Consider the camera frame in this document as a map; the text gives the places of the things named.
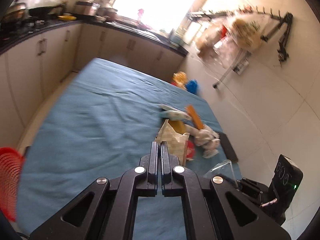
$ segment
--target kitchen cabinet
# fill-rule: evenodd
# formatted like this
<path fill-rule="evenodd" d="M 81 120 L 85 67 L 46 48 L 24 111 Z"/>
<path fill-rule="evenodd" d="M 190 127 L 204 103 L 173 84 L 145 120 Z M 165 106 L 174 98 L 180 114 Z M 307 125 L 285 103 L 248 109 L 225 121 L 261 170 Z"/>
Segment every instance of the kitchen cabinet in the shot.
<path fill-rule="evenodd" d="M 41 55 L 42 86 L 44 98 L 47 98 L 59 85 L 65 28 L 57 28 L 41 34 L 43 40 Z"/>
<path fill-rule="evenodd" d="M 17 147 L 23 133 L 22 121 L 10 92 L 5 65 L 5 54 L 0 56 L 0 147 Z"/>
<path fill-rule="evenodd" d="M 176 73 L 182 60 L 182 56 L 162 48 L 151 65 L 151 75 L 171 82 L 172 75 Z"/>
<path fill-rule="evenodd" d="M 107 29 L 99 57 L 130 67 L 127 60 L 129 47 L 132 44 L 133 36 L 120 31 Z"/>
<path fill-rule="evenodd" d="M 40 35 L 7 51 L 8 81 L 24 126 L 43 101 L 40 70 Z"/>
<path fill-rule="evenodd" d="M 76 54 L 76 70 L 81 70 L 93 58 L 98 57 L 102 41 L 107 29 L 101 26 L 84 24 L 79 39 L 79 48 Z"/>
<path fill-rule="evenodd" d="M 134 37 L 127 54 L 128 66 L 145 74 L 152 75 L 152 63 L 160 53 L 160 46 Z"/>
<path fill-rule="evenodd" d="M 65 78 L 73 69 L 81 24 L 62 28 L 65 39 L 63 44 L 62 62 L 60 64 L 60 79 Z"/>

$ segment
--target countertop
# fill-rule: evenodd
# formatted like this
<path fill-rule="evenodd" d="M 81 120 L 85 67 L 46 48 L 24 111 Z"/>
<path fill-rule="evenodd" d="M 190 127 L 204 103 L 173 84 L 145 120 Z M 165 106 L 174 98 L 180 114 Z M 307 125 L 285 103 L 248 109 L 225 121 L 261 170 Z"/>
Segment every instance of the countertop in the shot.
<path fill-rule="evenodd" d="M 130 35 L 146 39 L 148 41 L 151 41 L 152 43 L 155 43 L 157 45 L 160 45 L 164 47 L 165 49 L 169 49 L 182 57 L 186 57 L 188 54 L 188 51 L 183 48 L 182 46 L 175 47 L 172 44 L 169 43 L 167 40 L 160 40 L 156 36 L 154 36 L 152 33 L 148 31 L 143 31 L 139 29 L 135 29 L 126 25 L 121 25 L 115 22 L 111 23 L 102 23 L 95 20 L 75 20 L 75 21 L 61 21 L 61 20 L 49 20 L 46 24 L 37 26 L 37 27 L 23 27 L 19 29 L 16 33 L 10 36 L 10 39 L 3 41 L 0 41 L 0 55 L 5 53 L 7 50 L 11 49 L 12 47 L 16 46 L 17 44 L 34 37 L 36 35 L 39 35 L 41 33 L 44 33 L 46 31 L 60 28 L 67 25 L 72 24 L 79 24 L 79 23 L 86 23 L 86 24 L 92 24 L 92 25 L 98 25 L 103 26 L 105 28 L 114 29 L 117 31 L 125 32 Z"/>

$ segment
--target cabinet handle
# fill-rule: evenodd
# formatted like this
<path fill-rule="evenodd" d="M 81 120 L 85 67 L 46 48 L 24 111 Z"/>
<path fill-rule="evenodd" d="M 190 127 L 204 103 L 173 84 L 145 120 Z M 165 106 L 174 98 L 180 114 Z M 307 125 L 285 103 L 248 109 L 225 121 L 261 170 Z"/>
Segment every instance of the cabinet handle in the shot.
<path fill-rule="evenodd" d="M 103 41 L 104 40 L 104 35 L 106 34 L 105 31 L 102 31 L 101 32 L 101 36 L 100 36 L 100 41 Z"/>
<path fill-rule="evenodd" d="M 159 56 L 157 57 L 157 60 L 161 60 L 162 55 L 163 55 L 163 51 L 161 50 L 160 53 L 159 53 Z"/>
<path fill-rule="evenodd" d="M 67 30 L 66 39 L 64 41 L 69 41 L 69 37 L 70 37 L 70 31 Z"/>
<path fill-rule="evenodd" d="M 132 42 L 132 40 L 131 40 L 131 39 L 129 39 L 129 41 L 128 41 L 128 45 L 127 45 L 127 49 L 130 49 L 131 42 Z"/>
<path fill-rule="evenodd" d="M 48 42 L 48 39 L 44 38 L 44 39 L 42 39 L 42 42 L 43 42 L 43 44 L 44 44 L 44 48 L 45 48 L 45 49 L 43 49 L 43 50 L 41 51 L 41 54 L 47 52 L 47 42 Z"/>
<path fill-rule="evenodd" d="M 134 49 L 134 46 L 136 46 L 136 43 L 137 43 L 136 41 L 132 41 L 132 45 L 131 45 L 131 48 L 130 48 L 131 50 Z"/>
<path fill-rule="evenodd" d="M 42 43 L 43 43 L 43 40 L 39 40 L 38 41 L 39 43 L 39 52 L 38 52 L 38 56 L 41 56 L 42 55 Z"/>

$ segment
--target clear plastic container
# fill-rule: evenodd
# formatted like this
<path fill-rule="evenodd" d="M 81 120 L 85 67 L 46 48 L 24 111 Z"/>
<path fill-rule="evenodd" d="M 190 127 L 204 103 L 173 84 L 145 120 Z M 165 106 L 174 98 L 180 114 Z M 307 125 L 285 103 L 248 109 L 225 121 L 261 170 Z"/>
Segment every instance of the clear plastic container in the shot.
<path fill-rule="evenodd" d="M 229 182 L 234 184 L 236 188 L 238 187 L 235 173 L 233 172 L 231 160 L 225 160 L 222 163 L 218 163 L 206 174 L 204 174 L 204 177 L 207 179 L 211 179 L 214 176 L 220 175 L 222 175 L 225 179 L 229 180 Z"/>

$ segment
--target checkered paper bag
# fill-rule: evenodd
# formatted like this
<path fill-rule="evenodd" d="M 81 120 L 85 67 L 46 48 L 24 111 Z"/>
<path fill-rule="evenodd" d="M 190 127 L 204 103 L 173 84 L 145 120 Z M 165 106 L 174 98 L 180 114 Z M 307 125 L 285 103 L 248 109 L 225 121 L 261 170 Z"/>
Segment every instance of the checkered paper bag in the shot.
<path fill-rule="evenodd" d="M 167 142 L 169 154 L 176 155 L 180 165 L 183 164 L 183 155 L 185 151 L 185 143 L 189 139 L 190 133 L 179 134 L 168 123 L 168 119 L 164 121 L 158 135 L 155 139 L 157 143 Z"/>

